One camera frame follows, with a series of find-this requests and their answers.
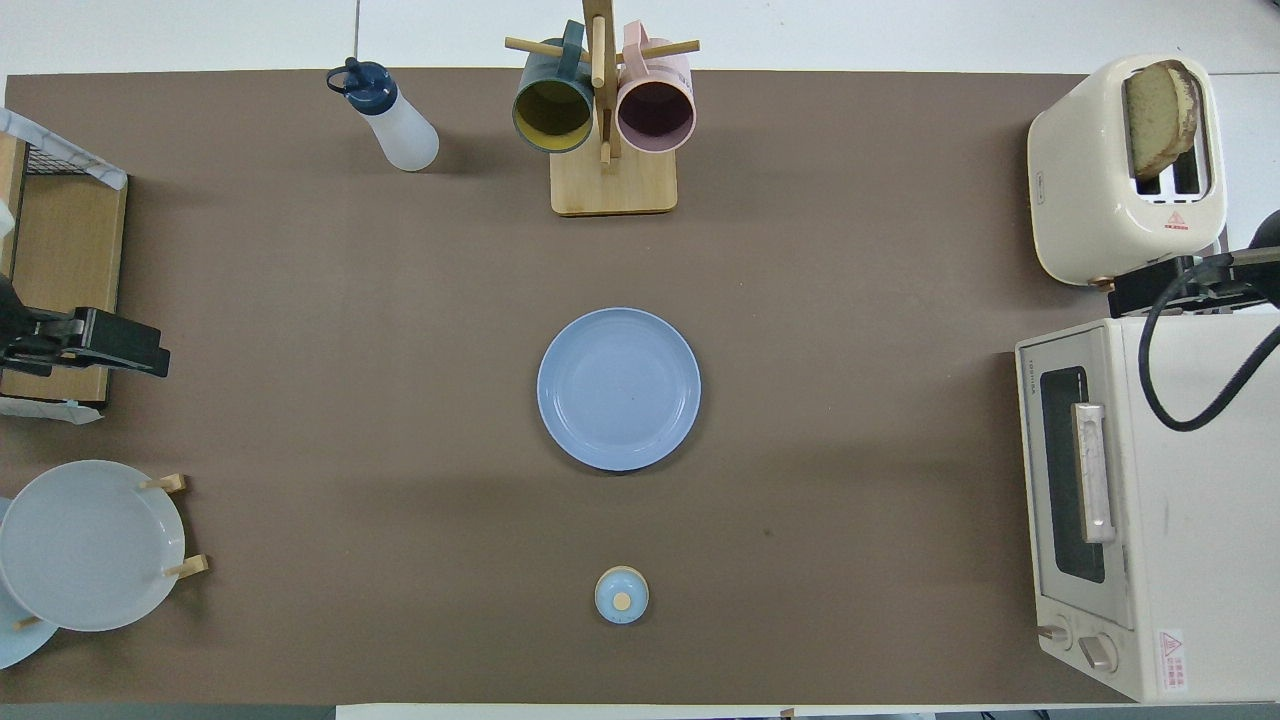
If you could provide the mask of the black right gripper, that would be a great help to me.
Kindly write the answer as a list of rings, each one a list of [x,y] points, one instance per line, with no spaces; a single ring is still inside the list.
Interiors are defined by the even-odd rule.
[[[1149,314],[1160,295],[1190,269],[1211,307],[1280,309],[1280,246],[1221,252],[1197,264],[1197,258],[1171,258],[1115,275],[1107,293],[1110,316]]]

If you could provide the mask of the slice of toast bread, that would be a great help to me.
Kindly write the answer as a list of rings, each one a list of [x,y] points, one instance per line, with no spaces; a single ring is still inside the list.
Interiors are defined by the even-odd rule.
[[[1123,85],[1133,176],[1147,182],[1196,145],[1201,88],[1187,64],[1152,63]]]

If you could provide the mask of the wooden mug tree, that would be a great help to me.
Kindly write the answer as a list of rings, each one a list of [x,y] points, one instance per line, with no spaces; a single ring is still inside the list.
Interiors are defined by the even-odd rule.
[[[585,142],[568,152],[544,152],[550,159],[550,208],[561,217],[671,211],[678,201],[676,152],[684,145],[669,152],[640,152],[622,140],[617,128],[616,102],[623,64],[625,28],[614,27],[613,0],[580,3],[582,17],[579,22],[585,27],[582,58],[590,61],[591,83],[595,87],[591,132]],[[548,56],[562,54],[561,49],[550,46],[547,40],[534,42],[508,37],[506,47],[521,51],[526,58],[531,53]],[[645,50],[643,54],[648,58],[684,54],[689,59],[699,47],[696,40],[671,41],[669,46]],[[518,137],[530,146],[520,135]]]

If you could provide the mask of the teal mug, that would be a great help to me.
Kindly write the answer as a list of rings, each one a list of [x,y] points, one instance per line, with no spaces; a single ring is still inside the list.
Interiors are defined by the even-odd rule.
[[[590,136],[595,87],[584,38],[584,24],[567,20],[561,37],[547,40],[559,56],[526,58],[511,114],[518,135],[543,152],[568,152]]]

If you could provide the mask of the white toaster oven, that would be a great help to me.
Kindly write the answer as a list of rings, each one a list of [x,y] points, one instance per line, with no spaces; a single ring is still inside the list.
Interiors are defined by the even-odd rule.
[[[1143,320],[1015,347],[1038,644],[1144,705],[1280,702],[1280,348],[1169,429]]]

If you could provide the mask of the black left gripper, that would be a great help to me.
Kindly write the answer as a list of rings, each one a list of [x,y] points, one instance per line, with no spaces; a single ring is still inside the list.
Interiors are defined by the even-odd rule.
[[[157,328],[96,307],[27,307],[0,275],[0,370],[50,377],[55,366],[106,366],[165,378],[172,355],[161,340]]]

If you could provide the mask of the pink mug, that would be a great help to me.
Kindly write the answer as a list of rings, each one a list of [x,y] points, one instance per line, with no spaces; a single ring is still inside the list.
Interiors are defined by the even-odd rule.
[[[669,46],[644,23],[623,27],[623,64],[616,102],[622,140],[640,152],[669,152],[685,145],[696,126],[692,73],[684,54],[648,58],[645,50]]]

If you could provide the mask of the cream two-slot toaster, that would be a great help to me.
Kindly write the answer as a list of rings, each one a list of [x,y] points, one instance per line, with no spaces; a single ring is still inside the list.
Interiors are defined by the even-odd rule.
[[[1140,182],[1132,169],[1123,85],[1166,59],[1184,61],[1199,85],[1199,131],[1190,151]],[[1044,272],[1087,286],[1213,246],[1228,218],[1219,131],[1207,70],[1174,54],[1111,61],[1042,111],[1028,132],[1027,174]]]

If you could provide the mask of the squeeze bottle with blue cap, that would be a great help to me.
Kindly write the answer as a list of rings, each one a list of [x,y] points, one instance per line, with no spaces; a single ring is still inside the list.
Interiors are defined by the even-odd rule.
[[[325,82],[365,119],[394,168],[419,172],[435,161],[440,149],[435,127],[401,92],[384,65],[349,56],[326,73]]]

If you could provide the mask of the brown table mat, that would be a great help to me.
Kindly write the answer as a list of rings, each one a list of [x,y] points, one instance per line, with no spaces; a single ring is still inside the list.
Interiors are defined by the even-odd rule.
[[[1101,318],[1030,243],[1025,137],[1075,76],[707,72],[664,215],[567,219],[516,70],[408,70],[428,173],[321,70],[27,76],[6,105],[131,174],[118,309],[168,378],[102,420],[0,418],[0,495],[77,459],[188,475],[211,569],[58,633],[17,703],[1059,705],[1018,341]],[[573,319],[639,307],[701,370],[630,473],[547,433]],[[646,579],[602,619],[609,568]]]

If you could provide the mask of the light blue plate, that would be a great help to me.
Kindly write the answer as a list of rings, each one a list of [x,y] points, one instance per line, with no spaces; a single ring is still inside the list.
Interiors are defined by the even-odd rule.
[[[40,651],[56,632],[58,625],[29,611],[17,598],[0,561],[0,670]]]

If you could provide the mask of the blue round plate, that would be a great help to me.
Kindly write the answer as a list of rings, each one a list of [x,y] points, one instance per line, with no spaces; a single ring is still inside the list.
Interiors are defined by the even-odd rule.
[[[611,473],[649,468],[680,448],[701,396],[692,346],[639,307],[573,319],[547,346],[535,382],[549,437],[577,462]]]

